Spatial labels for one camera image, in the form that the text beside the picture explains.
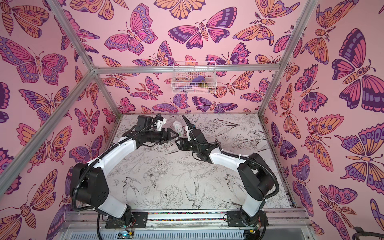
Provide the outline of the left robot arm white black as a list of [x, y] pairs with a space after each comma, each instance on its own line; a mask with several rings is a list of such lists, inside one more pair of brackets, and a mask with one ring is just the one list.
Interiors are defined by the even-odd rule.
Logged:
[[161, 114], [154, 118], [138, 116], [137, 124], [104, 153], [85, 164], [76, 164], [71, 180], [72, 210], [92, 210], [128, 225], [133, 218], [132, 209], [111, 194], [106, 177], [121, 160], [140, 146], [146, 143], [162, 145], [176, 139], [179, 136], [177, 132], [163, 127], [166, 122]]

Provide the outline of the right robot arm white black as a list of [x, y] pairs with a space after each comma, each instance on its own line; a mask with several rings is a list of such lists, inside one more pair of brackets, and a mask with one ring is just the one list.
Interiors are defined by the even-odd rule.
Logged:
[[254, 226], [259, 221], [257, 214], [263, 209], [266, 200], [277, 195], [280, 186], [276, 175], [261, 155], [240, 155], [223, 150], [221, 144], [209, 143], [203, 132], [183, 116], [186, 123], [186, 138], [176, 140], [180, 151], [189, 151], [193, 157], [212, 165], [220, 165], [237, 171], [247, 192], [240, 209], [240, 219], [245, 226]]

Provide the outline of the long white remote control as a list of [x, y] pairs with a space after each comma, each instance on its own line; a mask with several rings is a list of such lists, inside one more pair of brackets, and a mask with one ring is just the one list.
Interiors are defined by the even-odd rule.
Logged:
[[184, 136], [184, 127], [180, 122], [174, 122], [175, 131], [178, 133], [179, 137], [182, 138]]

